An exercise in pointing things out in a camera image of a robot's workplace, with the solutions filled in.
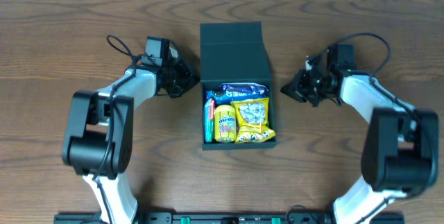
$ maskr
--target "black box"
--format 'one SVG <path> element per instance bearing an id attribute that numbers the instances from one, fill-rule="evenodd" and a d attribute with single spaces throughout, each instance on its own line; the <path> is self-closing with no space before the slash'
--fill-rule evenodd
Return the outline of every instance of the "black box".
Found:
<path id="1" fill-rule="evenodd" d="M 205 143 L 205 91 L 222 83 L 258 83 L 268 87 L 268 122 L 275 129 L 273 84 L 260 22 L 200 25 L 200 84 L 202 89 L 202 149 L 229 150 L 272 148 L 276 138 L 262 143 Z"/>

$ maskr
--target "food item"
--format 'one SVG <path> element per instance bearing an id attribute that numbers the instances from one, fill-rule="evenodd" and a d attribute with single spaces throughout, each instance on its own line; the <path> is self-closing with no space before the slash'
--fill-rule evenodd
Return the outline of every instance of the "food item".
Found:
<path id="1" fill-rule="evenodd" d="M 236 137 L 236 143 L 263 142 L 273 138 L 274 136 L 276 136 L 275 131 L 266 126 L 262 126 L 262 131 L 260 133 L 252 132 L 241 127 L 239 129 L 239 134 Z"/>
<path id="2" fill-rule="evenodd" d="M 268 95 L 268 89 L 264 85 L 257 83 L 226 83 L 222 84 L 219 89 L 225 92 L 241 92 L 247 94 Z"/>
<path id="3" fill-rule="evenodd" d="M 231 101 L 243 101 L 246 99 L 264 98 L 265 94 L 249 94 L 243 92 L 224 92 L 220 90 L 209 90 L 206 99 L 213 98 L 216 105 L 229 104 Z"/>
<path id="4" fill-rule="evenodd" d="M 236 139 L 236 112 L 230 105 L 220 105 L 214 113 L 214 138 L 228 143 Z"/>
<path id="5" fill-rule="evenodd" d="M 210 143 L 213 141 L 214 134 L 214 100 L 213 98 L 208 99 L 205 103 L 205 142 Z"/>
<path id="6" fill-rule="evenodd" d="M 268 100 L 269 98 L 259 98 L 231 102 L 236 110 L 239 127 L 247 126 L 250 127 L 249 131 L 260 133 L 262 126 L 268 124 Z"/>

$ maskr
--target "robotic hand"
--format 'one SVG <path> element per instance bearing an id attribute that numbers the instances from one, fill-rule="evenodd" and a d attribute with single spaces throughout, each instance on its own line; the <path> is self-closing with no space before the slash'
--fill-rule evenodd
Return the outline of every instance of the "robotic hand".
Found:
<path id="1" fill-rule="evenodd" d="M 118 41 L 126 51 L 117 48 Z M 131 57 L 133 63 L 110 86 L 95 92 L 77 91 L 72 98 L 62 159 L 91 186 L 102 213 L 81 223 L 133 223 L 137 201 L 130 192 L 125 170 L 133 147 L 133 112 L 153 96 L 177 98 L 199 82 L 171 40 L 148 37 L 145 54 L 133 55 L 117 37 L 108 43 Z M 167 94 L 158 94 L 164 88 Z M 108 132 L 86 125 L 108 126 Z"/>
<path id="2" fill-rule="evenodd" d="M 376 37 L 388 49 L 387 58 L 373 74 L 358 71 L 353 45 L 342 43 L 360 35 Z M 324 52 L 326 72 L 321 65 Z M 370 124 L 361 159 L 362 176 L 334 201 L 337 223 L 369 223 L 388 204 L 419 196 L 438 177 L 438 116 L 402 102 L 378 83 L 375 74 L 390 57 L 390 46 L 380 36 L 351 35 L 312 58 L 307 56 L 306 68 L 281 89 L 313 107 L 323 99 L 347 103 Z M 413 148 L 398 148 L 399 141 L 413 143 Z"/>

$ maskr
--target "white label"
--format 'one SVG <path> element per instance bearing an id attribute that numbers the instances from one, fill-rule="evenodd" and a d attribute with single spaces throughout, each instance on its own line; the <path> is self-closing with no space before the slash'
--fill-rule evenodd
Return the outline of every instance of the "white label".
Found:
<path id="1" fill-rule="evenodd" d="M 173 58 L 178 58 L 178 52 L 175 49 L 172 49 L 171 47 L 169 48 L 170 52 L 171 52 L 171 56 Z"/>

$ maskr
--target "box flap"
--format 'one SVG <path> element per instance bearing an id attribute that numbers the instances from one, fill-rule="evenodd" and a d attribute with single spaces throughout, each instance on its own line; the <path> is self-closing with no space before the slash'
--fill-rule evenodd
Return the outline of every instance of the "box flap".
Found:
<path id="1" fill-rule="evenodd" d="M 260 22 L 200 25 L 202 81 L 271 80 Z"/>

